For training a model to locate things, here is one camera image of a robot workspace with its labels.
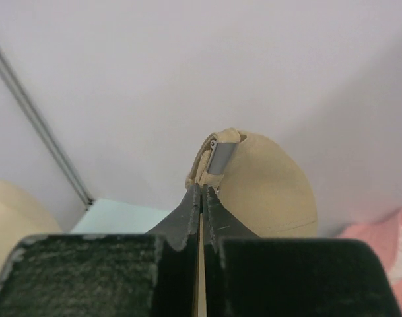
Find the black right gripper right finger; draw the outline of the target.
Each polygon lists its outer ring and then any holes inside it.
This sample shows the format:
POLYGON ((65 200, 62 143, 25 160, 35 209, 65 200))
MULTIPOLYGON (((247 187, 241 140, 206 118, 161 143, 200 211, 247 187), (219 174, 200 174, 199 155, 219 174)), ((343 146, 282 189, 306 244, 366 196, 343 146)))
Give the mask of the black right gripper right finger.
POLYGON ((214 188, 204 185, 201 196, 207 316, 224 316, 227 294, 222 241, 257 235, 223 206, 214 188))

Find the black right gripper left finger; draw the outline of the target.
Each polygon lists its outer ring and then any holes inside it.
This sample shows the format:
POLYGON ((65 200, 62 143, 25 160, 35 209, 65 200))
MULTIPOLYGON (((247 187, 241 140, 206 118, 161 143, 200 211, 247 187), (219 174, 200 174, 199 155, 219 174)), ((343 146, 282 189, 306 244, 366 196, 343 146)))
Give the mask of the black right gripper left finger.
POLYGON ((201 190, 191 186, 180 204, 148 231, 158 239, 151 316, 195 316, 201 190))

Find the tan baseball cap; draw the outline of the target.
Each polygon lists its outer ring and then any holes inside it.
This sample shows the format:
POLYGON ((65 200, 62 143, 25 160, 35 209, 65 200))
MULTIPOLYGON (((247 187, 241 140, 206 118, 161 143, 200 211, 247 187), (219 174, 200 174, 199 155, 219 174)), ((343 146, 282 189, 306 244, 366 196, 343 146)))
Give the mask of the tan baseball cap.
POLYGON ((302 169, 266 136, 228 128, 210 134, 185 186, 212 187, 221 204, 260 237, 312 238, 318 215, 302 169))

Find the pink bucket hat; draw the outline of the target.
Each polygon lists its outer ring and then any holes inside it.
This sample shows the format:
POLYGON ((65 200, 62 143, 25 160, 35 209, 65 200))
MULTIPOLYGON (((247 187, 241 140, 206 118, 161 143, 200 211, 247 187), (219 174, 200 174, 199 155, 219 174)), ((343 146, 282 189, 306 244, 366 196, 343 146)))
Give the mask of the pink bucket hat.
POLYGON ((377 223, 350 225, 339 237, 360 240, 371 247, 402 311, 402 209, 377 223))

